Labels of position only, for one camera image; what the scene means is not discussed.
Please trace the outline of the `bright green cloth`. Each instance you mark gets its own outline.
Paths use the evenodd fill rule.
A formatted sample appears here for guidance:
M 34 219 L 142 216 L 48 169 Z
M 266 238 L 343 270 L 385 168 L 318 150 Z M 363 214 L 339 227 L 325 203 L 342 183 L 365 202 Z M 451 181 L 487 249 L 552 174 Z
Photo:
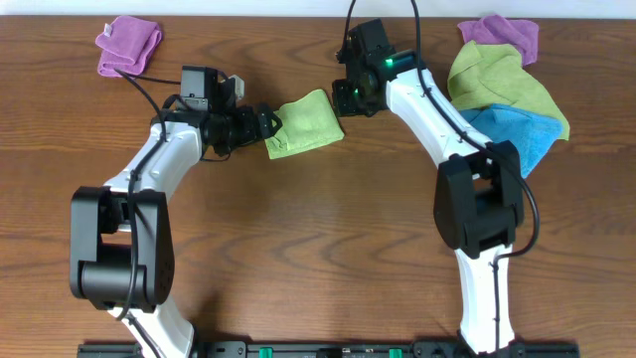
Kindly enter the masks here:
M 265 140 L 271 160 L 317 149 L 345 136 L 323 89 L 284 104 L 274 114 L 282 127 Z

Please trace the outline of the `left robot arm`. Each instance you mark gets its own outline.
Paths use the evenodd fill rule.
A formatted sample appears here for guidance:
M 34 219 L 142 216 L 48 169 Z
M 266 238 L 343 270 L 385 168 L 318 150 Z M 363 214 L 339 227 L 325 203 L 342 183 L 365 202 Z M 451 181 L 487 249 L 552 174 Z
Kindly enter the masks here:
M 273 136 L 281 119 L 265 104 L 240 104 L 244 82 L 185 66 L 180 90 L 155 104 L 149 136 L 133 159 L 71 201 L 70 288 L 123 323 L 131 343 L 85 343 L 80 357 L 204 357 L 206 345 L 171 296 L 175 252 L 168 203 L 189 170 L 230 158 Z

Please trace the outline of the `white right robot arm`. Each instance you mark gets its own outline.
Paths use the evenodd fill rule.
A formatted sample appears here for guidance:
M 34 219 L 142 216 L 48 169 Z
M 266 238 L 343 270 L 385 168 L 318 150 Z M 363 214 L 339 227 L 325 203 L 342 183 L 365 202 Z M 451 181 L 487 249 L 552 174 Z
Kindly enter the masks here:
M 433 219 L 458 261 L 462 292 L 459 334 L 470 353 L 496 357 L 515 338 L 507 303 L 507 262 L 524 220 L 519 154 L 468 123 L 436 85 L 414 50 L 390 44 L 381 20 L 346 27 L 332 83 L 340 117 L 397 115 L 437 169 Z

